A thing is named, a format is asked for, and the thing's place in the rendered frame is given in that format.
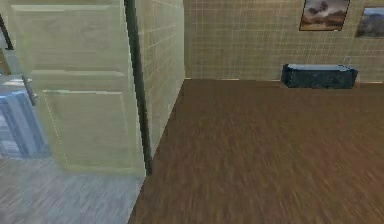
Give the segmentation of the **framed brown cloudy picture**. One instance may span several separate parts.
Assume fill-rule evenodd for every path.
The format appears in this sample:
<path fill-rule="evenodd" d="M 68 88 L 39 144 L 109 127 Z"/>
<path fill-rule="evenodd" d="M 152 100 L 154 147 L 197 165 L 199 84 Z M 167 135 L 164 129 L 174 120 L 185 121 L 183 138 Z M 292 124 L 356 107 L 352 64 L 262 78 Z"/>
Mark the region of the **framed brown cloudy picture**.
<path fill-rule="evenodd" d="M 300 31 L 341 31 L 350 0 L 305 0 Z"/>

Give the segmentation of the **cream panelled room door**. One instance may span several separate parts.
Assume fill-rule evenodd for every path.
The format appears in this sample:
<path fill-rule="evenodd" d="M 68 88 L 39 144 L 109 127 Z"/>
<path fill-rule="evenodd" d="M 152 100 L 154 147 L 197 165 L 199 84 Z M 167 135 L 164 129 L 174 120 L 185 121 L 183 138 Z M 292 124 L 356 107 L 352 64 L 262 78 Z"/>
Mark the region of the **cream panelled room door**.
<path fill-rule="evenodd" d="M 124 0 L 0 0 L 0 14 L 55 161 L 144 175 Z"/>

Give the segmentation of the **framed blue grey picture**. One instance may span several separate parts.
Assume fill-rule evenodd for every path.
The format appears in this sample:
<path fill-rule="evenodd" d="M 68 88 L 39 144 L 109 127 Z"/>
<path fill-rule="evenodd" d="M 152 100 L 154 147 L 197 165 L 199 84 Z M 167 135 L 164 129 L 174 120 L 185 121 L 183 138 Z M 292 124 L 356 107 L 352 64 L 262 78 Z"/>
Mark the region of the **framed blue grey picture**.
<path fill-rule="evenodd" d="M 355 36 L 358 38 L 384 38 L 384 7 L 365 7 Z"/>

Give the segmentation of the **blue grey cloth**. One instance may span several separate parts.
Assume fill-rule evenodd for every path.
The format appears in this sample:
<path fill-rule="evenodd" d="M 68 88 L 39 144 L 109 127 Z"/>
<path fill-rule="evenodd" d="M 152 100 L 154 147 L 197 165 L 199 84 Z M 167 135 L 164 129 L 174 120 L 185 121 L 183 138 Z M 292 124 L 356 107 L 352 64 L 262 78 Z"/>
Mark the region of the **blue grey cloth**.
<path fill-rule="evenodd" d="M 25 90 L 0 94 L 0 158 L 50 155 L 46 135 Z"/>

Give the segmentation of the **dark blue low box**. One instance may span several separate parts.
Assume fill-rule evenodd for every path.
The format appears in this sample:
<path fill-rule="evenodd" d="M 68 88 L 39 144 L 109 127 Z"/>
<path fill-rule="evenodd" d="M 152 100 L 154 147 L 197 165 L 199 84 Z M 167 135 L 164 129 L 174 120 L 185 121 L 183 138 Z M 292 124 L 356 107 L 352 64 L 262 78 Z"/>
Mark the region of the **dark blue low box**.
<path fill-rule="evenodd" d="M 285 64 L 281 82 L 288 88 L 351 89 L 358 71 L 345 65 Z"/>

